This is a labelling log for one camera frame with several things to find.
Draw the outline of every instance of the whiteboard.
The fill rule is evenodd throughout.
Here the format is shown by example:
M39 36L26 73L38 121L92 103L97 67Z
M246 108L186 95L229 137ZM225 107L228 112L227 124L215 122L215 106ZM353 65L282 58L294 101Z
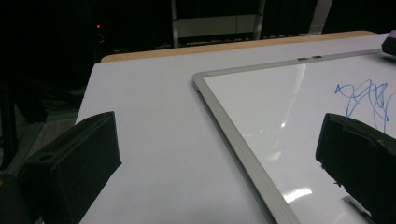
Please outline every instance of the whiteboard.
M278 223L365 223L315 159L324 115L396 137L396 62L380 50L194 75Z

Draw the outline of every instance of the white surface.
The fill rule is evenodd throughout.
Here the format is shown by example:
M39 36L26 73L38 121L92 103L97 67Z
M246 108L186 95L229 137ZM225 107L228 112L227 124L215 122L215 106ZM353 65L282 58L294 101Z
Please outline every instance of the white surface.
M115 111L122 166L81 223L265 223L193 74L362 49L385 35L96 64L78 121Z
M364 223L315 153L326 113L348 115L396 137L396 60L385 57L391 56L205 78L302 223Z

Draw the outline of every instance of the blue ink drawing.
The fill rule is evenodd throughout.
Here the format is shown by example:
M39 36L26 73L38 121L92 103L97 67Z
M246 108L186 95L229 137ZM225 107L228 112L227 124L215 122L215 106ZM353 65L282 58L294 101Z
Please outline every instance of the blue ink drawing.
M347 84L344 86L337 85L335 88L335 94L338 92L345 96L348 100L346 106L346 116L349 118L357 108L362 100L367 99L373 108L373 120L375 127L386 132L387 122L389 122L388 116L388 105L392 96L396 93L392 93L390 96L386 96L385 90L388 87L388 83L376 85L371 79L367 79L361 83L358 87Z

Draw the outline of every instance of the whiteboard frame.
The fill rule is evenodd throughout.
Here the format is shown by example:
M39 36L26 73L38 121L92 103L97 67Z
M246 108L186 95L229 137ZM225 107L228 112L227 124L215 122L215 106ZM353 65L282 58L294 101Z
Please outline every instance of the whiteboard frame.
M246 170L248 177L253 182L254 187L259 192L262 200L271 212L274 220L277 223L301 223L290 206L286 203L280 191L272 181L271 177L267 174L261 163L254 155L251 148L244 137L237 130L230 117L227 115L225 109L222 107L217 97L210 90L209 86L205 82L206 77L225 76L233 73L248 72L254 70L262 70L274 67L281 67L287 65L304 64L304 63L315 63L323 62L335 59L342 59L348 57L362 56L382 53L382 49L370 49L363 51L354 51L349 53L325 55L325 56L313 56L311 58L300 58L296 60L277 62L277 63L263 63L251 66L236 67L229 69L221 69L216 71L208 71L194 74L192 76L193 86L195 90L205 100L209 112L214 116L217 124L222 130L225 139L228 140L233 151L241 161L244 169Z

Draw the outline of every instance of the white table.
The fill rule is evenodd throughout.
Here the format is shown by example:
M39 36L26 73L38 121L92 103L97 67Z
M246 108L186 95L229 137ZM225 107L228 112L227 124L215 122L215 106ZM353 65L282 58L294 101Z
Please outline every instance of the white table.
M122 166L81 223L271 223L195 92L192 75L378 49L386 36L96 64L78 122L115 111Z

